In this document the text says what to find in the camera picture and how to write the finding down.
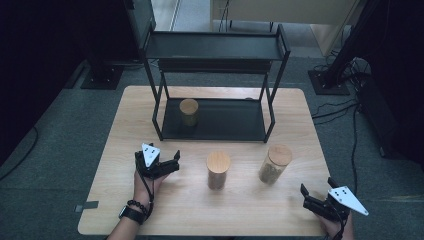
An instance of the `wristwatch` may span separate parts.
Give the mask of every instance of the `wristwatch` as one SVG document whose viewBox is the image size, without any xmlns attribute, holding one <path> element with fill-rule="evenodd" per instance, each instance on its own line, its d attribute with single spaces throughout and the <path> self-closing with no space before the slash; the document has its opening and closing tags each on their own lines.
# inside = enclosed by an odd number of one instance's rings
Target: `wristwatch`
<svg viewBox="0 0 424 240">
<path fill-rule="evenodd" d="M 131 209 L 128 206 L 122 208 L 121 212 L 119 213 L 119 219 L 121 219 L 122 217 L 127 217 L 131 220 L 134 220 L 140 225 L 142 225 L 144 223 L 144 220 L 146 219 L 146 216 L 143 213 Z"/>
</svg>

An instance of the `forearm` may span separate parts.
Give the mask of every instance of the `forearm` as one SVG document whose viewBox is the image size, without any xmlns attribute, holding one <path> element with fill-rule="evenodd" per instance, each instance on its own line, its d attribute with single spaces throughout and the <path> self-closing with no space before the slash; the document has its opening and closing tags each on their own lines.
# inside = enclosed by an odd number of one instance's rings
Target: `forearm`
<svg viewBox="0 0 424 240">
<path fill-rule="evenodd" d="M 112 233 L 107 238 L 108 240 L 132 240 L 137 235 L 138 229 L 140 228 L 140 225 L 138 225 L 137 222 L 123 217 L 119 221 L 119 223 L 116 225 L 116 227 L 113 229 Z"/>
<path fill-rule="evenodd" d="M 148 207 L 149 197 L 147 194 L 134 194 L 133 199 L 137 202 L 140 202 L 142 205 Z M 134 205 L 131 205 L 129 207 L 133 210 L 141 212 L 141 209 Z M 107 239 L 132 240 L 136 237 L 139 228 L 140 225 L 138 224 L 138 222 L 131 220 L 127 217 L 122 217 Z"/>
</svg>

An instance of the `power cord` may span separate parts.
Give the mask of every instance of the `power cord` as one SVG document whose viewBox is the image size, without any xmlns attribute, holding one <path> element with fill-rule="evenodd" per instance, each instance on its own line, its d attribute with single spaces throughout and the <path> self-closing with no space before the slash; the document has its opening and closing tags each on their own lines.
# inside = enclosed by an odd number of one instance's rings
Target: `power cord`
<svg viewBox="0 0 424 240">
<path fill-rule="evenodd" d="M 16 168 L 19 167 L 19 165 L 21 165 L 25 159 L 28 157 L 28 155 L 32 152 L 32 150 L 34 149 L 37 141 L 38 141 L 38 130 L 36 127 L 32 127 L 32 129 L 34 129 L 35 131 L 35 140 L 31 145 L 31 148 L 27 151 L 27 153 L 25 154 L 25 156 L 23 156 L 23 158 L 12 168 L 10 169 L 6 174 L 4 174 L 2 177 L 0 177 L 0 182 L 5 179 L 7 176 L 9 176 Z"/>
<path fill-rule="evenodd" d="M 218 31 L 221 32 L 221 28 L 222 28 L 222 24 L 224 22 L 224 17 L 225 17 L 225 31 L 228 31 L 227 28 L 227 20 L 228 20 L 228 7 L 230 5 L 230 0 L 227 0 L 227 3 L 225 4 L 225 8 L 224 8 L 224 12 L 222 13 L 222 17 L 221 17 L 221 23 L 219 24 L 219 29 Z"/>
</svg>

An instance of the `cork lid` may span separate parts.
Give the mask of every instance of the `cork lid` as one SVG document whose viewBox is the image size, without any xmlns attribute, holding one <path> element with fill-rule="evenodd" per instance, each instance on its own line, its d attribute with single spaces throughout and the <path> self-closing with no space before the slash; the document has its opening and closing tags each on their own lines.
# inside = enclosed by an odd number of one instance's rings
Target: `cork lid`
<svg viewBox="0 0 424 240">
<path fill-rule="evenodd" d="M 199 104 L 196 100 L 187 98 L 181 101 L 180 103 L 180 110 L 184 114 L 191 115 L 197 111 L 199 108 Z"/>
<path fill-rule="evenodd" d="M 225 152 L 211 152 L 208 156 L 207 166 L 211 172 L 224 173 L 230 168 L 230 164 L 230 157 Z"/>
<path fill-rule="evenodd" d="M 292 160 L 290 148 L 283 144 L 272 145 L 268 150 L 269 159 L 280 166 L 288 165 Z"/>
</svg>

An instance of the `glass jar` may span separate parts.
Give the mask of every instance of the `glass jar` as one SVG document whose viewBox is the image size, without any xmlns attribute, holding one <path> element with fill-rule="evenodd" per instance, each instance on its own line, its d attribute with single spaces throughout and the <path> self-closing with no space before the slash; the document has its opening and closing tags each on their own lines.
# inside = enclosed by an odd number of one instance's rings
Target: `glass jar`
<svg viewBox="0 0 424 240">
<path fill-rule="evenodd" d="M 259 170 L 259 179 L 268 185 L 274 184 L 291 160 L 292 153 L 286 145 L 271 146 Z"/>
</svg>

